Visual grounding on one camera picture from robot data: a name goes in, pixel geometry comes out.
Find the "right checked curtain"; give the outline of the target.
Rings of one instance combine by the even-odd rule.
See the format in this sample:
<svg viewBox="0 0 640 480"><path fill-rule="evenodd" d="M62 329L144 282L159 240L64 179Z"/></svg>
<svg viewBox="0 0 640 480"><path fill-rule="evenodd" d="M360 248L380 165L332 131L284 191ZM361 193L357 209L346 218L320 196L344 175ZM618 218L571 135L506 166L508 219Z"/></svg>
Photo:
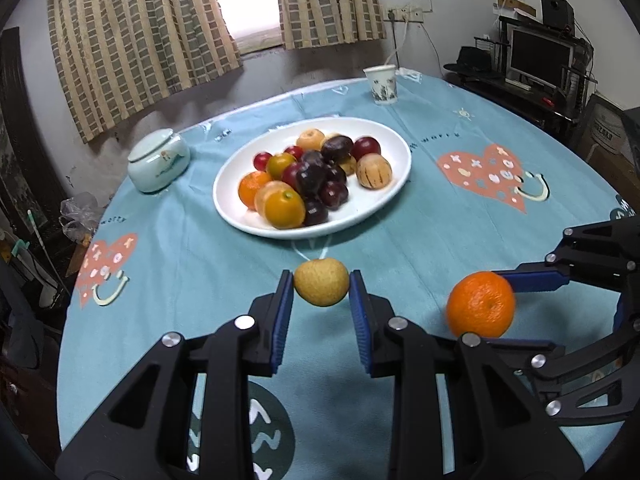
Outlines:
<svg viewBox="0 0 640 480"><path fill-rule="evenodd" d="M302 50L385 37L378 0L278 0L285 49Z"/></svg>

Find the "wall power socket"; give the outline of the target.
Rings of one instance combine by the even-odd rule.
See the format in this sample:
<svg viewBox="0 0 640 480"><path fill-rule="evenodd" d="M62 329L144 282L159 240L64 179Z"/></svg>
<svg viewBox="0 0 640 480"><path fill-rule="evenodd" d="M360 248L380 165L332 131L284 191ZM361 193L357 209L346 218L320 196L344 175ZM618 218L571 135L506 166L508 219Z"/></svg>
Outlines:
<svg viewBox="0 0 640 480"><path fill-rule="evenodd" d="M388 8L383 12L386 22L416 23L424 22L424 10L420 6L404 6L403 8Z"/></svg>

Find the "checked curtain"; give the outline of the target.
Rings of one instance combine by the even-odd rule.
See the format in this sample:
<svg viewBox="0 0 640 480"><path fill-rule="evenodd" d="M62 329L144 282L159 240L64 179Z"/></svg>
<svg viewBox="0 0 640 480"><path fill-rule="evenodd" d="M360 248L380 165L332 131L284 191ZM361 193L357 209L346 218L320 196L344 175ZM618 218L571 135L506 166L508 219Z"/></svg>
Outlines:
<svg viewBox="0 0 640 480"><path fill-rule="evenodd" d="M217 0L47 0L68 109L89 143L241 65Z"/></svg>
<svg viewBox="0 0 640 480"><path fill-rule="evenodd" d="M385 37L378 0L278 0L285 49L302 50Z"/></svg>

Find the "blue patterned tablecloth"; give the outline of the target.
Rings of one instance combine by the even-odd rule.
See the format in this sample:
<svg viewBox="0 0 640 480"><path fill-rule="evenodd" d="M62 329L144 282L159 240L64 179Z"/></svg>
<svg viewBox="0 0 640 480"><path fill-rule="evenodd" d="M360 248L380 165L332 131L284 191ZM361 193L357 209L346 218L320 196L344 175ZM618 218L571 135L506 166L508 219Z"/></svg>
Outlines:
<svg viewBox="0 0 640 480"><path fill-rule="evenodd" d="M184 134L190 166L171 186L145 195L122 182L90 250L136 244L70 303L58 366L63 443L164 333L213 332L308 259L360 270L369 292L444 336L447 298L465 276L539 261L570 226L636 213L578 156L495 104L427 76L400 78L398 90L395 104L376 105L356 81L199 122ZM296 242L245 234L217 214L214 180L234 152L272 129L333 116L379 122L409 145L410 176L389 204L358 226ZM392 382L363 370L348 305L297 300L283 365L253 388L256 474L384 478L392 401Z"/></svg>

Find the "green-orange tangerine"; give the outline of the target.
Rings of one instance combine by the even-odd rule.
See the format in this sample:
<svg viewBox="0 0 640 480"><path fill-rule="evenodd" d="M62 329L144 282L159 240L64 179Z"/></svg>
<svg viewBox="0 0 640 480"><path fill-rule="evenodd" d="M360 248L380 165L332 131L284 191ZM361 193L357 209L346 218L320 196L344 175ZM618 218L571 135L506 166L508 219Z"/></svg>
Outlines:
<svg viewBox="0 0 640 480"><path fill-rule="evenodd" d="M265 218L276 229L299 228L305 220L306 207L300 195L293 190L279 190L265 201Z"/></svg>

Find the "black hat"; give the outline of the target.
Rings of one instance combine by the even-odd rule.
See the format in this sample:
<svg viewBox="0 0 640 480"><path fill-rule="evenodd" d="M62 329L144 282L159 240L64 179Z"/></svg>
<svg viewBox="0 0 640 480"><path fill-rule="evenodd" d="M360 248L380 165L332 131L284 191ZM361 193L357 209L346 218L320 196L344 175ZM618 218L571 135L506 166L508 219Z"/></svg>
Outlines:
<svg viewBox="0 0 640 480"><path fill-rule="evenodd" d="M444 69L466 76L495 79L499 73L494 69L494 63L489 51L471 46L462 46L457 61L447 63Z"/></svg>

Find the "dark mangosteen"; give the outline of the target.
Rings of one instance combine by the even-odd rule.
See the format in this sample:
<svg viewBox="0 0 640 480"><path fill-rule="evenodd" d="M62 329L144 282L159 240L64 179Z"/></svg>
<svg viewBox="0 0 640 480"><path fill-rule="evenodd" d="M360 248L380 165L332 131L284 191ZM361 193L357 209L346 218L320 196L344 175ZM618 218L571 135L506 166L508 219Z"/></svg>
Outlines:
<svg viewBox="0 0 640 480"><path fill-rule="evenodd" d="M324 139L320 153L326 162L341 162L349 158L353 146L351 138L336 134Z"/></svg>

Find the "small red cherry fruit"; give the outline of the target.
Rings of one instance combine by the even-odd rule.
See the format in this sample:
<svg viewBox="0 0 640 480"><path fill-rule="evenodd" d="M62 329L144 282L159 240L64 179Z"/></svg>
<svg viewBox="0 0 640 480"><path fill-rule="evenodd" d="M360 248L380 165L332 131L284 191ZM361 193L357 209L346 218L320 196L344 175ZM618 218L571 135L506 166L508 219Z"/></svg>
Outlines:
<svg viewBox="0 0 640 480"><path fill-rule="evenodd" d="M272 155L268 152L259 152L254 156L253 165L257 171L266 172L268 162Z"/></svg>

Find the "left checked curtain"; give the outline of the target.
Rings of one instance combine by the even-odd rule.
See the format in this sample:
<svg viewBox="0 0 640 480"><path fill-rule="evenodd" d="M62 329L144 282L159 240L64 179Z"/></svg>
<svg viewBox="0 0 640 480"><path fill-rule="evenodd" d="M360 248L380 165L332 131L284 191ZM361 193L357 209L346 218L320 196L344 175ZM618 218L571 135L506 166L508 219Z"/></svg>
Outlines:
<svg viewBox="0 0 640 480"><path fill-rule="evenodd" d="M47 0L68 109L89 143L241 65L217 0Z"/></svg>

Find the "small yellow round fruit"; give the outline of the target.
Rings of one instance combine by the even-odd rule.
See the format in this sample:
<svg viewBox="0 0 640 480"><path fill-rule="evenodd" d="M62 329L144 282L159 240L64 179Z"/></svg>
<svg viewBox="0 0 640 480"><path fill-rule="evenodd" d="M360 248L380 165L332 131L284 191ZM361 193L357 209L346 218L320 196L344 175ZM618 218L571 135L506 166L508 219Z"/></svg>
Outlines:
<svg viewBox="0 0 640 480"><path fill-rule="evenodd" d="M295 270L294 287L308 304L332 307L347 295L349 273L346 266L336 259L310 260Z"/></svg>

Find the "white round plate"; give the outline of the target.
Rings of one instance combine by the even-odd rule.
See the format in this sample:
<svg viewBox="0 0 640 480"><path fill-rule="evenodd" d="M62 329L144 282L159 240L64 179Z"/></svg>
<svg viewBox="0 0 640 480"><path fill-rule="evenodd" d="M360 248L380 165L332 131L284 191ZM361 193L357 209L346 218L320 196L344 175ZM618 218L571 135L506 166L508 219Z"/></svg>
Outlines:
<svg viewBox="0 0 640 480"><path fill-rule="evenodd" d="M369 218L408 181L407 142L372 120L317 118L258 136L222 165L218 214L240 231L297 240Z"/></svg>

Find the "computer monitor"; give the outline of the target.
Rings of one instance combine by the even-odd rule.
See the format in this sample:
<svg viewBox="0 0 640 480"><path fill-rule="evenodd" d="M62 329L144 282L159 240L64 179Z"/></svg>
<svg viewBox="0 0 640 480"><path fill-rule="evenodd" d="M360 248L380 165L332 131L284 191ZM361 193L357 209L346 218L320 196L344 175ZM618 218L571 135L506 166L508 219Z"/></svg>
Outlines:
<svg viewBox="0 0 640 480"><path fill-rule="evenodd" d="M564 89L573 65L575 41L556 38L524 26L506 26L509 52L506 70L538 84Z"/></svg>

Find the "pale green lidded jar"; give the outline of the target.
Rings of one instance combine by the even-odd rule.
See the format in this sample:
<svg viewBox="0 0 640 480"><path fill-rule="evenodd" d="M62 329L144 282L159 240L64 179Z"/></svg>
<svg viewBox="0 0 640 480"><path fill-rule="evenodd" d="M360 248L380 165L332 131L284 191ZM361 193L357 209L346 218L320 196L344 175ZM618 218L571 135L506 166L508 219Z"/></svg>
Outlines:
<svg viewBox="0 0 640 480"><path fill-rule="evenodd" d="M166 188L188 168L189 145L171 128L155 130L141 139L127 157L127 174L142 193Z"/></svg>

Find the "dark purple plum with sticker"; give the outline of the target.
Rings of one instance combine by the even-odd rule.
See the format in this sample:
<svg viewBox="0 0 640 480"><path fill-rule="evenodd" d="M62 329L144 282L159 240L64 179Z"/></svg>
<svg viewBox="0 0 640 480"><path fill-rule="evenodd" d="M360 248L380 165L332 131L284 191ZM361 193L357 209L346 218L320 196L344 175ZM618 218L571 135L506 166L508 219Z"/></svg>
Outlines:
<svg viewBox="0 0 640 480"><path fill-rule="evenodd" d="M328 166L318 162L303 162L297 178L297 192L303 197L311 197L318 194L324 180Z"/></svg>

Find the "small red plum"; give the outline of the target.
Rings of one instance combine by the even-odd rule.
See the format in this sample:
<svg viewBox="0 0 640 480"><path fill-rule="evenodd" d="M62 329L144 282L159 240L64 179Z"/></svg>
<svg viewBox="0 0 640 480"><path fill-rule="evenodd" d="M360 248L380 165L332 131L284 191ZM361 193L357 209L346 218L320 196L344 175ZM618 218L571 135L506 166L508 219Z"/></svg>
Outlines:
<svg viewBox="0 0 640 480"><path fill-rule="evenodd" d="M305 153L305 150L297 145L290 145L284 151L292 155L296 160L301 160Z"/></svg>

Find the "orange mandarin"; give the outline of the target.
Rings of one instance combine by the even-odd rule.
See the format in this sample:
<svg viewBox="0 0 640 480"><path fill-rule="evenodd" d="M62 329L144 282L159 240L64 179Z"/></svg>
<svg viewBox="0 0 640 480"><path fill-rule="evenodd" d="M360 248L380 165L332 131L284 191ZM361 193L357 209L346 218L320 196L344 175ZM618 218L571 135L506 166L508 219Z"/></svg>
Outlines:
<svg viewBox="0 0 640 480"><path fill-rule="evenodd" d="M272 177L265 171L253 171L242 177L238 187L240 201L247 209L254 210L257 193L271 181Z"/></svg>
<svg viewBox="0 0 640 480"><path fill-rule="evenodd" d="M281 180L284 170L297 162L297 159L290 153L275 154L268 159L266 171L273 180Z"/></svg>

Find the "plastic bag of fruit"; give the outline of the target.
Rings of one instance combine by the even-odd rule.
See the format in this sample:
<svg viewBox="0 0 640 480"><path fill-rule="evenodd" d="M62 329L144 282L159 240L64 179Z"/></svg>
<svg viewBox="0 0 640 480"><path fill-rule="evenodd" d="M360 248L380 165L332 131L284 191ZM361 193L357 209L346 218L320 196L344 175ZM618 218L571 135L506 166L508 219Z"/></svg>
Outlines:
<svg viewBox="0 0 640 480"><path fill-rule="evenodd" d="M93 236L96 232L103 211L96 196L82 192L62 200L58 221L63 233L72 242L80 244L87 236Z"/></svg>

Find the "patterned paper cup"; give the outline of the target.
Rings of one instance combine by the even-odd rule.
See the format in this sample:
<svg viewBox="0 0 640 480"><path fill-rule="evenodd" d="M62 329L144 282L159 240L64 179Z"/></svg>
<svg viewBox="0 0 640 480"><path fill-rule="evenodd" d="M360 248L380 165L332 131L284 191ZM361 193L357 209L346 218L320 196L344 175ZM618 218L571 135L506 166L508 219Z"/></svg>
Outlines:
<svg viewBox="0 0 640 480"><path fill-rule="evenodd" d="M395 65L379 65L365 68L373 101L378 105L390 105L397 102L397 79Z"/></svg>

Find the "large bright orange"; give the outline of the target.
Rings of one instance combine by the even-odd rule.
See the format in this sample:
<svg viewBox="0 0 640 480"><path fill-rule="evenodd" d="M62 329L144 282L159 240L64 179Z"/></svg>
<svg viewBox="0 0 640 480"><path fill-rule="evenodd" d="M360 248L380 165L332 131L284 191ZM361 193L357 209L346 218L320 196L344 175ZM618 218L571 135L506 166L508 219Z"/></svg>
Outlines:
<svg viewBox="0 0 640 480"><path fill-rule="evenodd" d="M482 271L466 276L450 292L446 319L456 337L474 333L499 338L511 326L516 299L509 282L495 272Z"/></svg>

